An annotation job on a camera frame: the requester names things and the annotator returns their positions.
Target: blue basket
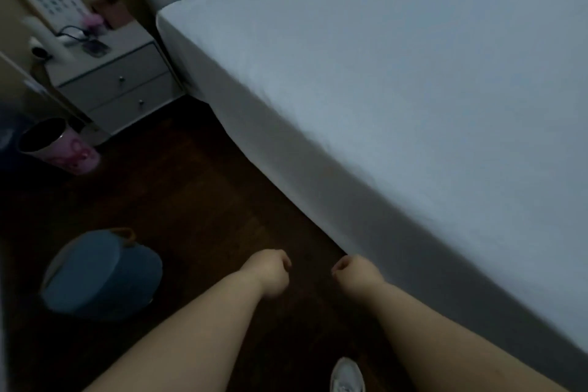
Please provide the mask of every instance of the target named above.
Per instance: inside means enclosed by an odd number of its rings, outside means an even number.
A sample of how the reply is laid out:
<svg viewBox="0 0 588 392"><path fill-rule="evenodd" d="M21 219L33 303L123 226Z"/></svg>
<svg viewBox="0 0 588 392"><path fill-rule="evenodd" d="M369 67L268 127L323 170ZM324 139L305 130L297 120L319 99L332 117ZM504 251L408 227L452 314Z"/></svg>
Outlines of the blue basket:
<svg viewBox="0 0 588 392"><path fill-rule="evenodd" d="M55 256L40 295L57 313L117 321L151 302L161 276L161 259L139 245L131 229L96 230L82 234Z"/></svg>

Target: phone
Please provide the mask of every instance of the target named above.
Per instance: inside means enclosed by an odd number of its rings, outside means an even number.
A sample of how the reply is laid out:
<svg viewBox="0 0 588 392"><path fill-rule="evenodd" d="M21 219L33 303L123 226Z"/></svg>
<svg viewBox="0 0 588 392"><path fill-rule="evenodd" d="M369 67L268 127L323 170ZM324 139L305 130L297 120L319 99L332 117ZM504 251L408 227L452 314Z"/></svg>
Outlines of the phone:
<svg viewBox="0 0 588 392"><path fill-rule="evenodd" d="M98 39L92 39L82 44L82 49L92 57L102 57L107 53L110 53L112 48L107 46L105 43L100 42Z"/></svg>

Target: white sneaker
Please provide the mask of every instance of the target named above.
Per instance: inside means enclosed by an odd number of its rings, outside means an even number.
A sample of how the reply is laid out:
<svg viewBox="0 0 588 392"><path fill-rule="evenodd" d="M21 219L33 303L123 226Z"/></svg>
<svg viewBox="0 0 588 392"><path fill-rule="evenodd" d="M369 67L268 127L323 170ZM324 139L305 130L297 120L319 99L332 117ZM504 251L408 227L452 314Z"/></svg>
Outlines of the white sneaker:
<svg viewBox="0 0 588 392"><path fill-rule="evenodd" d="M364 376L359 366L349 358L342 358L334 365L331 374L331 392L365 392Z"/></svg>

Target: hand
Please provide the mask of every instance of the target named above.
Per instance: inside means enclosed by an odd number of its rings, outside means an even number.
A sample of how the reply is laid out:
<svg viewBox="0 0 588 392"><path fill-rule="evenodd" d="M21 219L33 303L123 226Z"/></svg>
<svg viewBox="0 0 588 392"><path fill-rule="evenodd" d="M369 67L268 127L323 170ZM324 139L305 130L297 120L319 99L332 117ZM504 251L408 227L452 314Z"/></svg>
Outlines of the hand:
<svg viewBox="0 0 588 392"><path fill-rule="evenodd" d="M284 250L262 250L253 254L240 271L251 274L261 283L263 296L280 296L290 283L288 270L292 262Z"/></svg>
<svg viewBox="0 0 588 392"><path fill-rule="evenodd" d="M378 268L360 255L345 255L331 269L331 274L341 289L358 302L364 302L368 292L385 284Z"/></svg>

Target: dark wooden floor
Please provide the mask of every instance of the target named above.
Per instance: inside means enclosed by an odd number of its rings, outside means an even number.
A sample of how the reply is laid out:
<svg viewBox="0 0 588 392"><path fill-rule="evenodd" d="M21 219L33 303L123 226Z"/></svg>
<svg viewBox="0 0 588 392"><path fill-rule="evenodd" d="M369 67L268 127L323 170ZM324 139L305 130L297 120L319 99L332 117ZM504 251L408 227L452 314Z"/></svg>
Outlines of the dark wooden floor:
<svg viewBox="0 0 588 392"><path fill-rule="evenodd" d="M357 359L370 392L412 390L377 322L330 278L342 251L247 161L208 106L181 99L101 152L100 168L87 176L44 170L26 182L2 180L14 391L80 391L158 322L262 248L288 252L290 288L260 304L230 390L326 391L341 356ZM82 232L115 226L131 226L162 257L154 301L115 324L45 311L36 292L56 251Z"/></svg>

